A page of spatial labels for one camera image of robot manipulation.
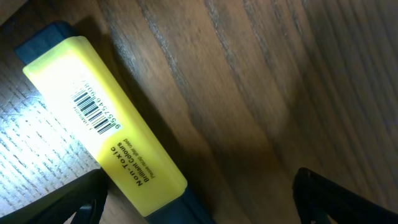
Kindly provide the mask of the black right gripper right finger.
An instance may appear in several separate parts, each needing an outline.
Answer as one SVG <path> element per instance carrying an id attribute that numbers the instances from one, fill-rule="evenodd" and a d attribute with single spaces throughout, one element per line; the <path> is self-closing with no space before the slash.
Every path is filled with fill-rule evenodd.
<path id="1" fill-rule="evenodd" d="M 397 214 L 301 167 L 292 186 L 302 223 L 397 223 Z"/>

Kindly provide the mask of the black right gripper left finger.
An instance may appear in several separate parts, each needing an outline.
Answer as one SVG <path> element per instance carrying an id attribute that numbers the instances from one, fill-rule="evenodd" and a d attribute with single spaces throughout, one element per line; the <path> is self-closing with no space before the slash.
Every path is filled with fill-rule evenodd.
<path id="1" fill-rule="evenodd" d="M 95 169 L 35 202 L 1 218 L 1 223 L 98 224 L 108 196 L 109 177 Z"/>

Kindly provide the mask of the yellow highlighter blue cap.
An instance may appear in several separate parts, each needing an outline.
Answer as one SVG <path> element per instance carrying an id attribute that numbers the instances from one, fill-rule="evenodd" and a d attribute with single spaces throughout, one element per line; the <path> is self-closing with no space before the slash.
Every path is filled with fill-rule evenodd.
<path id="1" fill-rule="evenodd" d="M 149 223 L 213 221 L 86 37 L 57 21 L 15 52 L 47 106 Z"/>

